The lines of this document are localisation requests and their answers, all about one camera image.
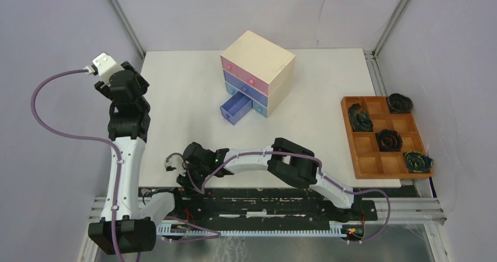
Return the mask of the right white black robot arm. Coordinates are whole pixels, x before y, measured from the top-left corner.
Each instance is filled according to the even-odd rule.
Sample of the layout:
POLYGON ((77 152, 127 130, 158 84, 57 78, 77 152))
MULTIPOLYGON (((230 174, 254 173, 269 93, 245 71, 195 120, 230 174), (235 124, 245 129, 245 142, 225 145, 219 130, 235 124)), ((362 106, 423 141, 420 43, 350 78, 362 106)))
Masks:
POLYGON ((212 177, 263 171, 293 188, 309 188, 319 193, 330 200, 346 220, 353 220, 362 212, 362 205, 354 198, 351 187, 328 174, 311 150, 285 138, 278 137, 272 145, 249 150, 211 151, 193 142, 182 154, 182 165, 184 172, 177 176, 176 183, 198 193, 205 192, 212 177))

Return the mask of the pastel wooden drawer chest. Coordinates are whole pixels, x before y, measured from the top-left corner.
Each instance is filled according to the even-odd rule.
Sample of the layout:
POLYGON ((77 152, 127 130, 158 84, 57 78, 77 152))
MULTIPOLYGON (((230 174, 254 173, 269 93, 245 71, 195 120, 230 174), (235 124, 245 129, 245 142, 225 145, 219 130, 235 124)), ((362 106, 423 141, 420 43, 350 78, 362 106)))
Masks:
POLYGON ((289 94, 296 56, 248 30, 220 54, 224 80, 269 117, 289 94))

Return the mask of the small purple bottom drawer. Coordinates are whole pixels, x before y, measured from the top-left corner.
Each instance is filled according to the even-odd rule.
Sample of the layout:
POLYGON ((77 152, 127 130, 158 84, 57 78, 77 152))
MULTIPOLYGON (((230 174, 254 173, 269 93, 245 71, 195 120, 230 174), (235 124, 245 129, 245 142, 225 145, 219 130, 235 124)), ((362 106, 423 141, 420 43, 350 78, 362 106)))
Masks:
POLYGON ((253 101, 241 92, 232 95, 220 106, 222 117, 230 124, 236 125, 251 109, 253 101))

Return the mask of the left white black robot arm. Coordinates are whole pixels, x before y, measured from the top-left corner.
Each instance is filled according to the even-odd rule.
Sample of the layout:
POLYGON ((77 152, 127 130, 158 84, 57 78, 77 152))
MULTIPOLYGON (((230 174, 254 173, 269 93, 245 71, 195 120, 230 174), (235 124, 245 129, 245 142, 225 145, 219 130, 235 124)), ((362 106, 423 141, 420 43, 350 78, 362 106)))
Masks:
POLYGON ((127 62, 99 59, 92 67, 100 78, 95 88, 111 101, 112 158, 106 202, 99 221, 89 225, 88 236, 108 255, 151 251, 164 218, 181 217, 185 207, 170 192, 156 193, 139 207, 139 172, 151 122, 151 106, 144 97, 149 84, 127 62))

